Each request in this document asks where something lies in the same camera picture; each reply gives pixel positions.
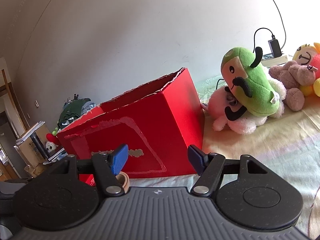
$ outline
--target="bedsheet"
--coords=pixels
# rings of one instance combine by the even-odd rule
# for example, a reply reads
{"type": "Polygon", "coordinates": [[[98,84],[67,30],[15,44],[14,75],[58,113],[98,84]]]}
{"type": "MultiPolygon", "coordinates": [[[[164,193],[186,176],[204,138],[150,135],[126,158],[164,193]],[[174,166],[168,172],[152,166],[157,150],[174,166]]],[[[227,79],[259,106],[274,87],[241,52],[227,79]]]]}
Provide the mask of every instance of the bedsheet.
{"type": "MultiPolygon", "coordinates": [[[[202,102],[208,100],[218,78],[202,83],[203,90],[196,86],[202,102]]],[[[212,118],[206,116],[203,151],[217,152],[228,159],[250,154],[293,185],[304,201],[296,226],[311,239],[317,238],[320,235],[320,98],[307,97],[303,109],[298,112],[286,108],[280,119],[269,118],[251,135],[237,134],[228,127],[215,132],[212,122],[212,118]]],[[[192,174],[131,179],[130,183],[144,187],[185,186],[190,190],[197,179],[198,176],[192,174]]],[[[223,185],[233,179],[236,176],[225,176],[223,185]]]]}

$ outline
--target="gray ribbed surface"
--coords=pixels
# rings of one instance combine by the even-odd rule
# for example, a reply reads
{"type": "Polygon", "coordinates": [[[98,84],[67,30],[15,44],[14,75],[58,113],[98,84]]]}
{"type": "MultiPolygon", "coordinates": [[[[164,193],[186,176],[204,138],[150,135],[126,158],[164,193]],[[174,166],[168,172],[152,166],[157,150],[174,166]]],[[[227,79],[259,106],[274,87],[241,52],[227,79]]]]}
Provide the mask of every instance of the gray ribbed surface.
{"type": "Polygon", "coordinates": [[[281,232],[254,232],[224,219],[210,199],[190,195],[183,187],[132,187],[124,196],[109,198],[100,211],[82,225],[59,232],[23,228],[13,240],[160,240],[307,239],[296,228],[281,232]]]}
{"type": "Polygon", "coordinates": [[[5,181],[0,181],[0,191],[3,194],[14,194],[16,191],[25,186],[25,183],[10,183],[5,181]]]}

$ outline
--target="black cable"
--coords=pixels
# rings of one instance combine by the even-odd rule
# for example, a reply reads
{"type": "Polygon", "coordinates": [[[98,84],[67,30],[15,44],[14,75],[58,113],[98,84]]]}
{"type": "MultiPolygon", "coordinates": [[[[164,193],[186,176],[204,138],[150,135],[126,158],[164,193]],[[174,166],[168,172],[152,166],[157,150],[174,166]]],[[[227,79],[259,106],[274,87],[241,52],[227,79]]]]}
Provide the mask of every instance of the black cable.
{"type": "Polygon", "coordinates": [[[283,30],[284,30],[284,43],[283,43],[283,45],[282,45],[282,47],[281,47],[281,49],[283,49],[283,47],[285,46],[285,43],[286,43],[286,41],[287,41],[287,33],[285,32],[284,23],[283,23],[283,20],[282,20],[282,16],[281,16],[280,10],[279,10],[279,8],[278,8],[275,0],[273,0],[273,2],[274,2],[274,4],[275,4],[275,6],[277,7],[277,10],[278,10],[278,13],[279,13],[279,15],[280,15],[281,22],[282,22],[282,27],[283,27],[283,30]]]}
{"type": "Polygon", "coordinates": [[[219,78],[219,79],[218,79],[217,86],[216,86],[216,90],[218,89],[218,84],[219,84],[219,81],[220,81],[220,80],[224,80],[224,79],[223,79],[223,78],[219,78]]]}
{"type": "MultiPolygon", "coordinates": [[[[272,38],[274,39],[274,35],[273,35],[271,30],[269,30],[268,28],[264,28],[264,27],[259,28],[258,30],[261,30],[261,29],[266,29],[266,30],[270,31],[271,35],[272,35],[272,38]]],[[[252,53],[254,53],[254,49],[256,48],[256,33],[257,33],[258,30],[256,30],[254,35],[253,35],[253,52],[252,53]]]]}

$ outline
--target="stuffed animal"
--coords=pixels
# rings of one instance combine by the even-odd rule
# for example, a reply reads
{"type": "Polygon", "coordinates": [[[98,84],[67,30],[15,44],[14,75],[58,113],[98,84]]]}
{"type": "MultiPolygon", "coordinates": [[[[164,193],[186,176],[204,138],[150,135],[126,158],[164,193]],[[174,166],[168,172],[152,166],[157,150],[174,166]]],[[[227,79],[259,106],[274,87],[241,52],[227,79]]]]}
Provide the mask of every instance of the stuffed animal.
{"type": "Polygon", "coordinates": [[[300,86],[310,86],[316,80],[316,71],[313,66],[301,66],[296,61],[291,60],[284,66],[273,66],[269,69],[269,74],[282,82],[287,89],[285,104],[292,111],[299,111],[304,105],[304,95],[299,90],[300,86]]]}
{"type": "Polygon", "coordinates": [[[215,131],[221,131],[227,124],[236,133],[251,134],[257,126],[263,125],[267,120],[267,117],[257,117],[248,111],[245,111],[237,120],[229,120],[225,114],[225,108],[230,107],[231,111],[237,112],[243,106],[236,100],[227,86],[222,86],[215,90],[209,99],[208,105],[202,104],[202,107],[213,117],[212,128],[215,131]]]}
{"type": "Polygon", "coordinates": [[[54,144],[60,146],[61,143],[56,136],[53,136],[52,133],[47,133],[46,138],[49,142],[53,142],[54,144]]]}
{"type": "MultiPolygon", "coordinates": [[[[311,61],[310,65],[316,67],[317,69],[320,68],[320,54],[315,55],[311,61]]],[[[300,86],[299,89],[303,92],[303,95],[307,97],[315,93],[318,97],[320,97],[320,71],[316,72],[316,80],[311,86],[300,86]]]]}
{"type": "Polygon", "coordinates": [[[45,148],[48,152],[51,152],[57,148],[57,145],[55,145],[53,142],[47,141],[45,143],[45,148]]]}
{"type": "Polygon", "coordinates": [[[320,53],[320,43],[313,43],[301,45],[293,55],[292,60],[296,61],[299,65],[312,65],[310,64],[313,57],[320,53]]]}
{"type": "Polygon", "coordinates": [[[229,121],[237,120],[247,110],[257,117],[267,117],[279,110],[280,95],[268,81],[261,59],[260,47],[255,48],[255,54],[237,47],[224,55],[221,74],[230,92],[241,104],[235,112],[230,106],[226,106],[225,114],[229,121]]]}
{"type": "Polygon", "coordinates": [[[268,68],[266,68],[265,66],[262,66],[262,69],[266,75],[266,78],[267,78],[269,84],[280,96],[279,108],[274,114],[270,115],[270,117],[280,118],[282,116],[282,114],[284,113],[284,100],[286,99],[287,90],[281,81],[270,76],[268,68]]]}

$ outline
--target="stack of papers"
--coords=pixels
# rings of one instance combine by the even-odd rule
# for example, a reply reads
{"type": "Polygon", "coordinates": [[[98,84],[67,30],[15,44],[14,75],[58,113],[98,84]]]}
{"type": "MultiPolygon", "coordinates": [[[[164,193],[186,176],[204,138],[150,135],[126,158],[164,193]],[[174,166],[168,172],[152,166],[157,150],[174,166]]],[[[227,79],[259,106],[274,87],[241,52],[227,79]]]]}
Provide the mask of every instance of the stack of papers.
{"type": "Polygon", "coordinates": [[[64,150],[64,148],[62,146],[58,146],[55,150],[53,150],[52,152],[49,152],[49,155],[51,155],[48,158],[48,161],[52,161],[54,160],[60,153],[65,153],[66,151],[64,150]]]}
{"type": "Polygon", "coordinates": [[[26,139],[30,137],[30,135],[35,132],[39,127],[44,125],[44,121],[37,122],[33,127],[31,127],[22,137],[20,137],[18,140],[16,140],[16,144],[19,145],[23,143],[26,139]]]}

